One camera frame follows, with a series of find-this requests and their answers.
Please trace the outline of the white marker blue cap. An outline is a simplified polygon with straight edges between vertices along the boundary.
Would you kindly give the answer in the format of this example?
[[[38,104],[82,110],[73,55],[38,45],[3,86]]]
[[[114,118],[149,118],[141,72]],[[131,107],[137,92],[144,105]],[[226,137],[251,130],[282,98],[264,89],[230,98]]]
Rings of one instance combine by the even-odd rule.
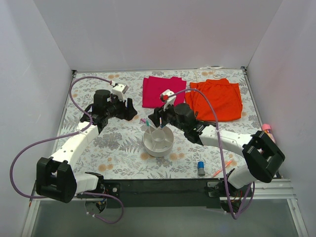
[[[159,119],[159,121],[160,121],[160,126],[159,126],[159,128],[160,128],[160,129],[163,129],[163,122],[162,122],[162,118],[160,118],[160,119]]]

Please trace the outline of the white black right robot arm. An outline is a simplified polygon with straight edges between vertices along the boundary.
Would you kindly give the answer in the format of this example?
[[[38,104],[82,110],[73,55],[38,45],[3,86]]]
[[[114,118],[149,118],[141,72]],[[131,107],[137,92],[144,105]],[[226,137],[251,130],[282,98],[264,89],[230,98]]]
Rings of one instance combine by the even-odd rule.
[[[244,157],[246,164],[233,170],[223,184],[224,192],[235,196],[245,185],[256,180],[272,181],[285,155],[274,141],[263,131],[241,134],[219,130],[214,125],[196,119],[194,112],[185,104],[155,108],[148,116],[155,127],[170,124],[181,131],[194,144],[222,148]]]

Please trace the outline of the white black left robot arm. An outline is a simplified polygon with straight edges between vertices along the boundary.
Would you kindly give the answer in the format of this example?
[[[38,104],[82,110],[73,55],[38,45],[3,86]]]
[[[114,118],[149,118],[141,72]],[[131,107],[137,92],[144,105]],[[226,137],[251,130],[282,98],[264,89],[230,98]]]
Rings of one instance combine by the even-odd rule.
[[[103,176],[94,172],[75,174],[73,168],[87,146],[99,136],[111,118],[132,120],[137,115],[131,98],[114,90],[97,90],[93,103],[83,111],[77,133],[49,158],[40,158],[36,170],[38,195],[69,203],[76,194],[89,192],[101,197],[105,191]]]

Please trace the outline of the pink cap marker bottle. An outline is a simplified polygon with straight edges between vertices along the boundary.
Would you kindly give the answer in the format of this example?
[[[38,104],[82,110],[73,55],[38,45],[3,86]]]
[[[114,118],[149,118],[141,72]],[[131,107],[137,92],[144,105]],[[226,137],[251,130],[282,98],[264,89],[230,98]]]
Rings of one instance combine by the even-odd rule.
[[[269,124],[263,124],[262,125],[262,130],[270,137],[270,139],[275,143],[275,138],[273,136],[273,133],[272,133],[272,129],[271,129],[271,126]]]

